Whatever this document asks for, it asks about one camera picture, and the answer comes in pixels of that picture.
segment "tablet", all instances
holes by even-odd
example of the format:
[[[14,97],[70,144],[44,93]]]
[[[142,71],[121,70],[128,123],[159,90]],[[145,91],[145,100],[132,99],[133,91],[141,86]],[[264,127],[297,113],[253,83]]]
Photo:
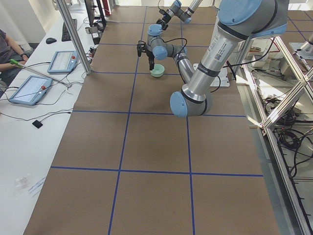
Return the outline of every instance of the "tablet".
[[[34,105],[41,100],[51,84],[52,79],[49,77],[31,75],[14,92],[9,101],[17,104]]]
[[[48,73],[69,73],[74,70],[77,64],[78,54],[76,51],[55,52]]]

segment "keyboard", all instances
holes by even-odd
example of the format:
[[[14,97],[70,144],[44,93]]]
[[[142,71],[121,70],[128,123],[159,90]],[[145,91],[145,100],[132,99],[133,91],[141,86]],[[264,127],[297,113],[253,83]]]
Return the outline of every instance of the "keyboard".
[[[73,19],[75,28],[77,28],[77,19]],[[63,28],[62,28],[62,42],[66,42],[66,41],[71,41],[69,32],[67,30],[67,27],[65,25],[65,23],[63,23]]]

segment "black mouse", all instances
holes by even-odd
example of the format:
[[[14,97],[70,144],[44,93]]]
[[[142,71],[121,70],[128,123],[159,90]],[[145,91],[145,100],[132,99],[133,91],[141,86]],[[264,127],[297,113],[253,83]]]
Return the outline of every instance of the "black mouse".
[[[47,38],[47,40],[45,41],[45,43],[47,44],[51,44],[51,43],[55,43],[57,40],[55,38]]]

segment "bowl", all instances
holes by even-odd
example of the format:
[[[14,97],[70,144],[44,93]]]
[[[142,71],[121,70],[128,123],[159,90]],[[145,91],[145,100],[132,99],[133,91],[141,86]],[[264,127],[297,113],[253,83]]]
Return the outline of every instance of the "bowl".
[[[155,68],[150,71],[153,77],[161,77],[164,74],[165,68],[163,65],[155,64]]]

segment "white desk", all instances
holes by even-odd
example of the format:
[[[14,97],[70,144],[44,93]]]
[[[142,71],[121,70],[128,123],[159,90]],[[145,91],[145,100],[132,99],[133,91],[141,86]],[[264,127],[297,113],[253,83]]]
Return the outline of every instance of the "white desk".
[[[86,34],[83,20],[87,17],[86,12],[71,12],[72,17],[76,18],[78,34],[82,41],[85,52],[93,41],[90,35]],[[63,19],[60,16],[56,24],[47,33],[41,41],[26,65],[32,65],[40,62],[50,62],[57,50],[75,50],[72,41],[62,42]],[[46,38],[57,39],[56,43],[47,45]],[[40,65],[35,69],[45,72],[48,65]],[[20,86],[22,82],[32,73],[23,70],[11,86]],[[53,75],[62,79],[65,75]],[[83,66],[80,64],[68,76],[70,82],[83,82],[86,74]],[[0,111],[4,114],[19,118],[33,118],[49,112],[55,112],[61,109],[71,109],[78,97],[81,85],[75,84],[66,91],[60,100],[54,105],[21,106],[14,105],[8,101],[0,101]],[[60,94],[66,90],[62,84],[53,86],[43,97],[40,103],[54,103]],[[33,184],[45,177],[49,171],[50,165],[61,141],[69,114],[53,115],[43,121],[43,126],[37,129],[32,125],[33,121],[20,121],[0,115],[0,234],[1,235],[22,235],[30,219],[39,193],[34,197],[24,191],[19,196],[13,196],[14,181],[16,178],[31,173]]]

